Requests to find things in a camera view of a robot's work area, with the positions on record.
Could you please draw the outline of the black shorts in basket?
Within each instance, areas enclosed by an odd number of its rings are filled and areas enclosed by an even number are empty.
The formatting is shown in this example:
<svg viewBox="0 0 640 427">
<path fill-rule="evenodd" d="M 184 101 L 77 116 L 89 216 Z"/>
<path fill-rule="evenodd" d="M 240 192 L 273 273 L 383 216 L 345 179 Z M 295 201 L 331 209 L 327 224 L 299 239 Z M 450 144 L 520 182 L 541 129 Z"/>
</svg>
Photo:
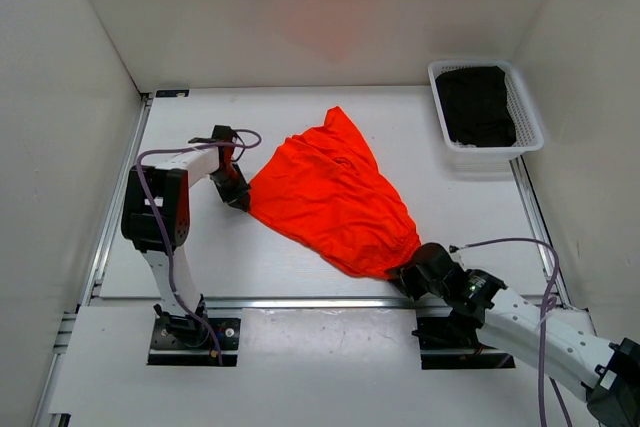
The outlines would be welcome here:
<svg viewBox="0 0 640 427">
<path fill-rule="evenodd" d="M 497 66 L 448 71 L 436 78 L 449 138 L 479 148 L 511 147 L 517 140 L 507 108 L 505 72 Z"/>
</svg>

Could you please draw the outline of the aluminium rail left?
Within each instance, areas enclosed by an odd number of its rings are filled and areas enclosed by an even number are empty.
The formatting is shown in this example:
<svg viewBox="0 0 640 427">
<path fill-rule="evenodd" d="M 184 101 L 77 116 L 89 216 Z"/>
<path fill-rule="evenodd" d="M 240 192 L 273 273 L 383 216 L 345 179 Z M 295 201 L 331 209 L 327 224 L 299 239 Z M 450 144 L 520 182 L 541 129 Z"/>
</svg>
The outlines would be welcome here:
<svg viewBox="0 0 640 427">
<path fill-rule="evenodd" d="M 128 172 L 134 163 L 136 154 L 138 153 L 153 99 L 153 93 L 143 93 L 141 95 L 140 109 L 134 123 L 131 137 L 127 144 L 124 160 L 118 172 L 114 190 L 108 203 L 104 222 L 102 223 L 93 256 L 88 266 L 85 282 L 76 303 L 75 312 L 78 312 L 81 307 L 88 306 L 90 304 L 94 289 L 101 285 L 102 278 L 104 277 L 104 271 L 110 249 L 115 238 L 116 231 L 118 230 L 119 216 L 124 199 Z"/>
</svg>

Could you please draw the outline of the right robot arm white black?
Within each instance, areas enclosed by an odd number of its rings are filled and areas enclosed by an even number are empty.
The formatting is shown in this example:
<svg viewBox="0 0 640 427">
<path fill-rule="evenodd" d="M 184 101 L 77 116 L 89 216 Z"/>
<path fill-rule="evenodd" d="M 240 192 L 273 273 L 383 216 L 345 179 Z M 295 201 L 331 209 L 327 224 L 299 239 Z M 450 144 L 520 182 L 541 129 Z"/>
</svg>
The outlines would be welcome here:
<svg viewBox="0 0 640 427">
<path fill-rule="evenodd" d="M 540 387 L 547 380 L 564 387 L 603 426 L 638 425 L 638 342 L 615 343 L 550 316 L 547 300 L 532 305 L 494 275 L 462 267 L 457 250 L 424 244 L 388 274 L 405 296 L 431 294 L 450 307 L 446 339 L 493 347 L 536 368 Z"/>
</svg>

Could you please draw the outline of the orange shorts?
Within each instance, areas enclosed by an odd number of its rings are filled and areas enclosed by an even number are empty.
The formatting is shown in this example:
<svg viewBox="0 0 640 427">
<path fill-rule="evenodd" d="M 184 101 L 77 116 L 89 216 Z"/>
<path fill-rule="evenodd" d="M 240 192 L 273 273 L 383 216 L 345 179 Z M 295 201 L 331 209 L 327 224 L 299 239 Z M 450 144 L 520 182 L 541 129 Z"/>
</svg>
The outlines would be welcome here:
<svg viewBox="0 0 640 427">
<path fill-rule="evenodd" d="M 348 276 L 386 280 L 421 245 L 406 204 L 340 107 L 286 138 L 250 185 L 255 219 Z"/>
</svg>

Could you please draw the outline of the aluminium rail right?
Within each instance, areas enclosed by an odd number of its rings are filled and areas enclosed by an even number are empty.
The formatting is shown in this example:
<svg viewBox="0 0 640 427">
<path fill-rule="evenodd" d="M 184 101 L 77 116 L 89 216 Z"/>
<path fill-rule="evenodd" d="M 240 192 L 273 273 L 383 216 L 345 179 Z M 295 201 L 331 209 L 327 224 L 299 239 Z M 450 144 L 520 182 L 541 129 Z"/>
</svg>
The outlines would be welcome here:
<svg viewBox="0 0 640 427">
<path fill-rule="evenodd" d="M 536 240 L 539 240 L 551 245 L 552 241 L 549 236 L 549 231 L 547 229 L 547 226 L 546 226 L 542 211 L 540 209 L 540 205 L 537 200 L 537 196 L 534 191 L 534 187 L 533 187 L 533 184 L 529 176 L 523 157 L 518 157 L 515 160 L 511 160 L 510 167 L 513 173 L 514 181 L 519 191 L 519 195 L 521 198 L 521 202 L 525 211 L 527 221 L 529 223 L 529 228 L 531 230 L 532 237 Z M 553 273 L 553 267 L 554 267 L 553 255 L 544 246 L 538 246 L 537 250 L 539 252 L 539 257 L 542 263 L 544 277 L 547 281 L 549 281 L 551 279 L 551 276 Z M 558 272 L 556 276 L 556 280 L 555 280 L 552 291 L 557 296 L 558 304 L 562 308 L 565 308 L 565 309 L 573 308 L 573 306 L 571 305 L 570 298 L 569 298 L 566 285 L 561 272 Z"/>
</svg>

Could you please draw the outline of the aluminium rail front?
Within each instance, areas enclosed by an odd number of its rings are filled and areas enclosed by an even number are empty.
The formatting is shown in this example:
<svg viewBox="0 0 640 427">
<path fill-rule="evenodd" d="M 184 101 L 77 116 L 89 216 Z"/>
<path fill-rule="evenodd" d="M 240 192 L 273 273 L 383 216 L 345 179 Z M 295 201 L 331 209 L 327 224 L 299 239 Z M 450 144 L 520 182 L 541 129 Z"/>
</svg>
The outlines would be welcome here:
<svg viewBox="0 0 640 427">
<path fill-rule="evenodd" d="M 151 297 L 94 296 L 84 305 L 90 307 L 152 307 L 160 299 Z M 448 305 L 434 296 L 423 297 L 415 302 L 408 298 L 394 297 L 205 297 L 209 309 L 237 310 L 253 309 L 438 309 Z"/>
</svg>

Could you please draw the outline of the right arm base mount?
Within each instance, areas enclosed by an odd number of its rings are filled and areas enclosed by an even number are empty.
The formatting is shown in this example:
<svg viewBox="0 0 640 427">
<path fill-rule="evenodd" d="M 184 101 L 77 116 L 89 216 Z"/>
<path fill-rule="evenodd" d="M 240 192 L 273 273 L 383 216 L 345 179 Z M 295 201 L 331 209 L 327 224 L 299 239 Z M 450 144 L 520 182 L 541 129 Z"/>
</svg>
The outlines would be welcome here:
<svg viewBox="0 0 640 427">
<path fill-rule="evenodd" d="M 481 344 L 469 321 L 454 314 L 419 316 L 412 335 L 418 339 L 425 371 L 514 369 L 514 358 Z"/>
</svg>

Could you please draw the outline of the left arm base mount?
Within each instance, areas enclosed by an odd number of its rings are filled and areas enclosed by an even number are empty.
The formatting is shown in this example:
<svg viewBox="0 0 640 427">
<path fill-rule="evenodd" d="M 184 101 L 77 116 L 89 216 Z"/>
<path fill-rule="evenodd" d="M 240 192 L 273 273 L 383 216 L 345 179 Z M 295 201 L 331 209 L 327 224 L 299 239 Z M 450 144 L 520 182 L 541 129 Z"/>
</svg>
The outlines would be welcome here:
<svg viewBox="0 0 640 427">
<path fill-rule="evenodd" d="M 241 334 L 237 317 L 208 318 L 209 330 L 191 316 L 173 316 L 160 304 L 154 306 L 155 321 L 150 338 L 147 364 L 151 366 L 235 367 Z"/>
</svg>

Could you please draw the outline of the aluminium rail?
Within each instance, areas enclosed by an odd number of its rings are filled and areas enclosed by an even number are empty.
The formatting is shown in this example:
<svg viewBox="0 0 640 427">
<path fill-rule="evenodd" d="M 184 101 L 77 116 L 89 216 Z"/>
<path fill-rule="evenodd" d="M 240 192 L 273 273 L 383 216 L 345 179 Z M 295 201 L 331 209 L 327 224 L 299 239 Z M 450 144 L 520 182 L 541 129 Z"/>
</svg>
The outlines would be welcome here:
<svg viewBox="0 0 640 427">
<path fill-rule="evenodd" d="M 539 240 L 551 245 L 552 241 L 549 236 L 549 231 L 547 229 L 547 226 L 546 226 L 542 211 L 540 209 L 540 205 L 537 200 L 537 196 L 534 191 L 534 187 L 533 187 L 533 184 L 529 176 L 523 157 L 518 157 L 515 160 L 511 160 L 510 167 L 513 173 L 514 181 L 519 191 L 519 195 L 521 198 L 521 202 L 525 211 L 527 221 L 529 223 L 529 228 L 531 230 L 532 237 L 536 240 Z M 537 250 L 539 252 L 539 257 L 542 263 L 544 277 L 547 281 L 549 281 L 551 279 L 551 276 L 553 273 L 553 267 L 554 267 L 553 255 L 544 246 L 538 246 Z M 573 306 L 571 305 L 570 298 L 569 298 L 566 285 L 561 272 L 558 272 L 556 276 L 556 280 L 555 280 L 552 291 L 557 296 L 558 304 L 562 308 L 565 308 L 565 309 L 573 308 Z"/>
<path fill-rule="evenodd" d="M 124 199 L 128 172 L 134 163 L 136 154 L 138 153 L 153 99 L 153 93 L 143 93 L 141 95 L 140 109 L 134 123 L 131 137 L 127 144 L 124 160 L 118 172 L 114 190 L 108 203 L 104 222 L 102 223 L 93 256 L 88 266 L 85 282 L 76 303 L 75 312 L 78 312 L 81 307 L 88 306 L 90 304 L 94 289 L 101 285 L 102 278 L 104 277 L 104 271 L 110 249 L 115 238 L 116 231 L 118 230 L 119 216 Z"/>
<path fill-rule="evenodd" d="M 94 296 L 84 305 L 90 307 L 152 307 L 160 299 L 151 297 Z M 415 302 L 408 298 L 394 297 L 205 297 L 209 309 L 237 310 L 253 309 L 438 309 L 448 305 L 434 296 L 423 297 Z"/>
</svg>

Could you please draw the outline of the white plastic basket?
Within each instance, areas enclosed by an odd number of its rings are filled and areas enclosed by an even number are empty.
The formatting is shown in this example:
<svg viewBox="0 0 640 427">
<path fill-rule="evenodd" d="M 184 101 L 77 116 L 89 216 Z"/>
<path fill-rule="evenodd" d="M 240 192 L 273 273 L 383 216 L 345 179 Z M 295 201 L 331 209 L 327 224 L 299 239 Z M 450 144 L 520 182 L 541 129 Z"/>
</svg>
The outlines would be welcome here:
<svg viewBox="0 0 640 427">
<path fill-rule="evenodd" d="M 505 73 L 506 108 L 515 124 L 516 142 L 513 146 L 476 147 L 456 143 L 450 138 L 436 79 L 446 72 L 475 67 L 498 67 Z M 444 140 L 445 158 L 456 170 L 501 170 L 503 164 L 543 147 L 544 137 L 536 118 L 534 104 L 519 72 L 508 61 L 498 59 L 436 60 L 428 65 L 428 75 Z"/>
</svg>

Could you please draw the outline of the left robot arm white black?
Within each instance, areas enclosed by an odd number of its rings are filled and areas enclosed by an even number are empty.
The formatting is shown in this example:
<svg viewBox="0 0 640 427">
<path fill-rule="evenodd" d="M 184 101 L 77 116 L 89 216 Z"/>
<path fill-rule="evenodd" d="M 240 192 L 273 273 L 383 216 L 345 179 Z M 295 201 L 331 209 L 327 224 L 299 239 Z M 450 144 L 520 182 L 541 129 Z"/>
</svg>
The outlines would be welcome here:
<svg viewBox="0 0 640 427">
<path fill-rule="evenodd" d="M 163 328 L 189 349 L 221 350 L 185 251 L 191 227 L 190 190 L 208 178 L 224 204 L 247 212 L 250 185 L 239 160 L 261 141 L 253 130 L 216 125 L 209 136 L 194 137 L 184 147 L 139 153 L 129 170 L 122 236 L 153 273 L 161 295 L 155 311 Z"/>
</svg>

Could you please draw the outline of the small dark label sticker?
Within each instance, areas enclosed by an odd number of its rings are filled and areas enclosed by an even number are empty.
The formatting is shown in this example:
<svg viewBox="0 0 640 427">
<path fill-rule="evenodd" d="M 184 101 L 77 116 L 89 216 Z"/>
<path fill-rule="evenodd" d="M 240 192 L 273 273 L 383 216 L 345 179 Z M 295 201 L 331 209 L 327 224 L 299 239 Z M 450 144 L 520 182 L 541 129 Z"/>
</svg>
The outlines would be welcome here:
<svg viewBox="0 0 640 427">
<path fill-rule="evenodd" d="M 189 89 L 161 89 L 155 93 L 156 98 L 185 98 L 190 93 Z"/>
</svg>

